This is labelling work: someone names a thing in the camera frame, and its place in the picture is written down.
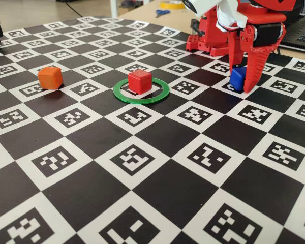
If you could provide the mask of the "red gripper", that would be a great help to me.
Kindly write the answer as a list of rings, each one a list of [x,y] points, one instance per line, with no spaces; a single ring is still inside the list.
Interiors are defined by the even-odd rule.
[[[259,82],[264,65],[286,33],[284,14],[248,14],[246,27],[228,33],[230,72],[241,65],[244,52],[248,54],[243,89],[250,92]]]

